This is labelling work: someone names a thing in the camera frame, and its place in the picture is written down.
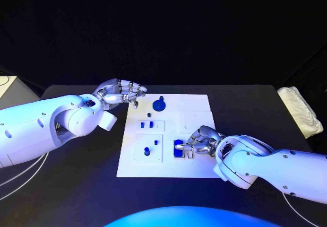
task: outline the cable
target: cable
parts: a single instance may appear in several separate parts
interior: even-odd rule
[[[7,80],[7,82],[9,82],[9,81],[10,81],[10,76],[6,76],[6,77],[7,77],[7,79],[9,79],[9,80]],[[6,82],[6,83],[7,83],[7,82]],[[5,84],[6,84],[6,83],[5,83]],[[5,85],[5,84],[0,84],[0,86]]]
[[[308,220],[306,219],[306,217],[298,213],[298,211],[294,209],[293,206],[291,206],[291,208],[293,208],[293,210],[296,211],[296,213],[298,214],[298,216],[300,216],[300,217],[301,217],[313,226],[319,227],[319,225],[316,225],[311,221],[308,221]]]
[[[43,163],[45,163],[45,161],[46,161],[46,158],[48,158],[48,154],[49,154],[49,152],[46,153],[46,157],[45,157],[45,159],[43,159],[43,162],[42,162],[42,164],[41,164],[41,166],[39,166],[39,169],[42,168],[42,166],[43,166]],[[30,181],[30,179],[35,177],[35,175],[36,175],[36,173],[39,172],[39,169],[38,169],[38,171],[35,172],[35,174],[32,175],[32,177],[28,179],[28,181],[19,186],[19,188],[15,190],[15,191],[12,191],[6,196],[3,196],[2,198],[0,198],[0,200],[3,200],[6,197],[9,197],[26,184],[28,184],[28,182]]]
[[[13,179],[16,179],[35,165],[36,165],[36,163],[41,161],[41,159],[43,158],[43,156],[45,155],[42,155],[41,157],[39,157],[39,159],[38,159],[38,161],[32,164],[32,166],[17,175],[17,176],[15,176],[10,180],[7,180],[6,182],[3,182],[2,184],[0,184],[0,187],[7,183],[7,182],[10,182]]]

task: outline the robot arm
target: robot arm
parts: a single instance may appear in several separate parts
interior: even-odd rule
[[[26,162],[88,135],[97,126],[111,130],[117,117],[105,110],[120,103],[138,106],[147,89],[111,79],[92,94],[62,96],[0,111],[0,168]]]
[[[218,162],[213,171],[238,187],[248,189],[261,177],[281,192],[327,203],[324,155],[287,149],[275,151],[255,138],[245,135],[225,137],[208,126],[202,126],[187,144],[176,145],[176,148],[213,156]]]

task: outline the white board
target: white board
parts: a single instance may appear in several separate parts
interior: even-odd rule
[[[151,104],[160,96],[166,109],[157,112]],[[206,95],[147,94],[138,98],[138,109],[128,107],[117,177],[219,178],[213,172],[215,157],[199,154],[193,154],[193,158],[175,157],[175,140],[186,142],[202,125],[215,128]]]

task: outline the robotic hand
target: robotic hand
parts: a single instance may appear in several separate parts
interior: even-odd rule
[[[327,203],[327,157],[303,151],[274,150],[251,136],[225,136],[202,126],[176,149],[216,158],[213,171],[223,181],[248,189],[264,178],[290,195]]]
[[[111,130],[120,103],[138,107],[147,89],[126,80],[105,81],[92,94],[69,95],[0,111],[0,168],[26,162],[88,135],[97,125]]]

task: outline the white cloth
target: white cloth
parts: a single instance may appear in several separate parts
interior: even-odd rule
[[[296,87],[283,87],[277,92],[306,138],[321,133],[324,130],[323,125],[298,89]]]

